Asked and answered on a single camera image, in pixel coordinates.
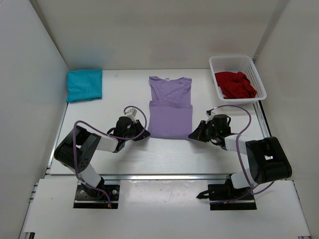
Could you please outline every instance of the cable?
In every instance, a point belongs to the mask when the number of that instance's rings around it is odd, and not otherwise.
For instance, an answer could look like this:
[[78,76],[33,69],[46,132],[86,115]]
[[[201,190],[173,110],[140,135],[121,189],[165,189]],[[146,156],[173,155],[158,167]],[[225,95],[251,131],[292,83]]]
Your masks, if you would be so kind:
[[217,201],[217,202],[211,202],[210,204],[219,204],[219,203],[231,203],[231,202],[235,202],[239,199],[242,199],[244,197],[246,197],[247,195],[249,195],[251,192],[251,190],[248,190],[248,192],[246,194],[244,194],[243,196],[240,196],[238,198],[234,198],[234,199],[228,199],[228,200],[222,200],[222,201]]
[[227,125],[229,126],[230,125],[230,122],[231,122],[231,117],[227,116],[229,118],[228,122],[227,122]]
[[112,133],[113,132],[113,130],[115,130],[115,128],[113,127],[113,128],[110,128],[106,133],[107,134],[110,134],[110,133]]
[[249,178],[248,178],[248,175],[246,173],[246,170],[245,170],[245,166],[244,166],[244,163],[243,163],[243,160],[241,158],[241,155],[240,155],[240,151],[239,151],[239,137],[240,135],[246,131],[246,129],[248,129],[248,127],[250,126],[251,124],[251,115],[250,113],[248,112],[248,110],[246,110],[245,108],[241,107],[241,106],[233,106],[233,105],[222,105],[222,106],[217,106],[216,108],[214,109],[217,109],[217,108],[222,108],[222,107],[226,107],[226,106],[230,106],[230,107],[236,107],[236,108],[239,108],[239,109],[242,109],[243,111],[245,111],[247,114],[248,114],[248,117],[249,117],[249,121],[248,121],[248,124],[246,125],[246,127],[239,132],[239,134],[237,135],[236,137],[236,149],[237,149],[237,155],[238,155],[238,159],[239,159],[239,162],[240,162],[240,166],[244,172],[244,176],[249,184],[249,186],[252,188],[254,187],[254,185],[249,181]]
[[257,195],[257,194],[260,194],[260,193],[262,193],[262,192],[264,192],[264,191],[266,191],[268,188],[270,188],[270,186],[271,185],[273,185],[274,184],[274,182],[271,182],[266,188],[264,188],[264,189],[262,189],[262,190],[260,190],[259,192],[257,192],[257,193],[254,193],[253,192],[253,190],[255,189],[255,188],[257,188],[257,186],[256,187],[254,187],[254,188],[251,188],[250,189],[250,194],[251,195]]
[[110,205],[110,209],[112,208],[112,204],[111,204],[111,199],[110,199],[109,195],[107,194],[107,192],[105,192],[105,191],[102,190],[102,189],[93,187],[92,185],[86,183],[86,182],[83,180],[83,178],[79,175],[78,162],[77,162],[77,152],[76,152],[77,147],[76,147],[76,135],[75,135],[75,131],[76,131],[76,126],[77,126],[79,123],[82,123],[82,124],[85,124],[86,126],[90,127],[91,129],[95,130],[96,132],[98,132],[98,133],[100,133],[100,134],[102,134],[102,135],[108,136],[108,137],[112,137],[112,138],[116,138],[116,139],[121,139],[121,140],[133,140],[133,139],[136,139],[136,138],[140,137],[140,136],[144,133],[144,131],[145,131],[146,127],[147,127],[147,124],[148,124],[148,123],[147,123],[147,119],[146,119],[146,116],[145,116],[144,112],[143,112],[140,108],[135,107],[135,106],[127,106],[127,107],[124,108],[124,112],[125,112],[125,110],[126,110],[127,108],[135,108],[135,109],[137,109],[139,112],[142,113],[142,115],[144,116],[144,120],[145,120],[145,126],[144,126],[143,130],[142,130],[137,136],[135,136],[135,137],[133,137],[133,138],[123,138],[123,137],[117,137],[117,136],[113,136],[113,135],[110,136],[110,135],[108,135],[107,133],[104,133],[104,132],[98,130],[97,128],[91,126],[90,124],[88,124],[88,123],[86,123],[85,121],[82,121],[82,120],[76,121],[76,122],[74,123],[74,126],[73,126],[73,156],[74,156],[75,176],[76,176],[76,178],[77,178],[78,180],[82,181],[82,182],[84,183],[84,185],[87,186],[88,188],[93,189],[93,190],[96,190],[96,191],[99,191],[99,192],[102,192],[102,193],[106,196],[106,198],[108,199],[108,203],[109,203],[109,205]]

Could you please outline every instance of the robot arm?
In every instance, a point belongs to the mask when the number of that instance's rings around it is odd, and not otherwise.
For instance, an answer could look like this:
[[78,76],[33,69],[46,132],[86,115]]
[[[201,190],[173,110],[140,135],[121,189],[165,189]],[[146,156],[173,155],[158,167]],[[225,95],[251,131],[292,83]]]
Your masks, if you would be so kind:
[[[108,131],[110,136],[117,136],[121,138],[134,138],[138,136],[144,129],[138,119],[135,119],[137,111],[131,109],[120,117],[116,123],[116,127]],[[104,188],[104,179],[95,172],[90,164],[95,150],[102,150],[107,152],[117,153],[125,146],[125,139],[116,139],[108,136],[99,136],[95,133],[90,133],[80,126],[76,126],[76,144],[77,144],[77,165],[79,177],[85,183],[95,187]],[[144,130],[143,134],[133,141],[142,140],[151,134]],[[74,154],[73,154],[73,130],[65,137],[65,139],[58,145],[54,152],[54,158],[68,167],[75,173],[74,168]],[[102,193],[85,187],[86,193],[93,199],[100,198]]]
[[[215,115],[212,111],[206,113],[208,120],[202,120],[197,129],[188,137],[202,142],[211,141],[224,150],[237,152],[236,138],[238,135],[231,132],[230,117]],[[240,153],[248,157],[249,169],[245,171],[252,185],[291,177],[291,166],[277,138],[267,137],[263,140],[254,140],[251,137],[240,135],[238,147]],[[235,192],[236,189],[250,187],[250,185],[242,171],[229,175],[225,187],[228,191]],[[198,198],[207,198],[207,196],[202,193]]]

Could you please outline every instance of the black mounting plate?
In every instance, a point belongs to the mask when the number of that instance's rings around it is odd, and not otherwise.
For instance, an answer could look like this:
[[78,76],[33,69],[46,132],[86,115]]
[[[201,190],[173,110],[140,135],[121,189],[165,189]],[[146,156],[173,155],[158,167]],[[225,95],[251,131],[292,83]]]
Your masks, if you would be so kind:
[[[209,184],[208,189],[212,191],[220,191],[223,188],[223,184]],[[209,193],[210,201],[223,201],[230,200],[226,194],[212,194]],[[213,204],[210,202],[210,210],[211,211],[225,211],[225,210],[256,210],[257,206],[255,203],[255,198],[253,195],[249,194],[246,197],[243,197],[234,203],[218,203]]]
[[[119,185],[104,185],[104,191],[110,196],[112,209],[118,208],[120,196]],[[110,209],[108,205],[108,199],[103,195],[99,199],[94,199],[88,196],[84,190],[83,184],[78,184],[74,197],[73,208],[96,208],[96,209]]]

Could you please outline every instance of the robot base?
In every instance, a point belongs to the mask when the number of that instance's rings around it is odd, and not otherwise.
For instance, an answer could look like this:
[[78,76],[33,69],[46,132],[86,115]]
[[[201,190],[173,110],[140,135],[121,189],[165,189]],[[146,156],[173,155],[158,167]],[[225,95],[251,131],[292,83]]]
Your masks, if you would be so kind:
[[256,210],[256,203],[254,196],[249,194],[235,202],[231,203],[218,203],[214,204],[214,201],[230,200],[233,198],[240,197],[244,195],[250,188],[242,188],[236,190],[236,196],[229,194],[229,192],[224,191],[224,184],[209,184],[208,190],[210,192],[220,192],[220,193],[209,193],[210,210],[220,211],[220,210]]
[[[110,196],[112,209],[117,209],[119,204],[120,186],[104,185],[104,191]],[[84,190],[84,185],[79,183],[76,188],[73,208],[110,209],[108,199],[103,194],[98,199],[91,198]]]

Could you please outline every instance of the white table surface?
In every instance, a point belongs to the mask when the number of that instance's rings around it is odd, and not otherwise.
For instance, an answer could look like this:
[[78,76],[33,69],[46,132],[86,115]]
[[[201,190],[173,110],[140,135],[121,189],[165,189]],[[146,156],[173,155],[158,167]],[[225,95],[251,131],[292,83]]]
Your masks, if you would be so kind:
[[34,232],[34,239],[310,236],[292,181],[277,181],[268,191],[256,195],[257,210],[251,211],[210,211],[208,200],[195,198],[207,190],[205,180],[124,180],[118,209],[74,209],[76,182],[75,177],[40,180],[24,232]]
[[[115,70],[103,71],[103,97],[91,102],[68,105],[58,144],[73,128],[77,120],[84,120],[106,132],[115,127],[124,107],[134,105],[150,118],[151,88],[149,76],[177,79],[192,78],[191,103],[193,105],[192,128],[207,119],[206,110],[222,105],[217,97],[211,71],[203,70]],[[262,132],[252,105],[246,106],[252,114],[252,123],[246,135],[262,138]],[[247,122],[246,113],[237,108],[218,109],[228,114],[232,132],[242,130]],[[137,119],[144,125],[143,116]],[[96,151],[91,164],[99,174],[228,174],[241,170],[237,154],[222,150],[211,143],[195,140],[169,140],[148,138],[139,142],[129,141],[119,153]],[[52,161],[50,174],[72,174],[59,163]]]

